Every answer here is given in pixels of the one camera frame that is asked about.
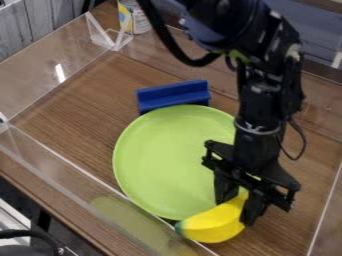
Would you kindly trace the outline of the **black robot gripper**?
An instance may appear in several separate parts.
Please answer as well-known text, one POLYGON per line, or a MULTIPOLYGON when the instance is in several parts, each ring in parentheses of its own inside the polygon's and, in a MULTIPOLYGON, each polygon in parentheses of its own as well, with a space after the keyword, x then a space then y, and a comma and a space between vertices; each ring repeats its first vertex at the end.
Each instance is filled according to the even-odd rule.
POLYGON ((301 133, 291 117, 277 120, 272 126, 253 127, 241 118, 233 120, 235 135, 231 143, 207 140, 201 164, 213 173, 215 202, 221 204, 236 197, 244 188, 248 197, 243 205, 240 222, 252 226, 269 205, 289 211, 300 183, 279 163, 279 155, 292 156, 283 148, 285 127, 301 133))

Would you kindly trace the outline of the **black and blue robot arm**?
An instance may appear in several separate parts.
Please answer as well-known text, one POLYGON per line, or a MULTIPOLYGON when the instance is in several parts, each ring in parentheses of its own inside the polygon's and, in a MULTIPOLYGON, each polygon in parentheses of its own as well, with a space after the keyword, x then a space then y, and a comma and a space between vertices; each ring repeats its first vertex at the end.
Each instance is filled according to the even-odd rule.
POLYGON ((239 221, 251 226, 273 205, 292 207, 300 183, 279 164, 285 127, 304 98, 300 37, 264 0, 174 0, 190 39, 236 60, 239 111, 231 144, 208 140, 201 164, 213 172, 215 201, 248 191, 239 221))

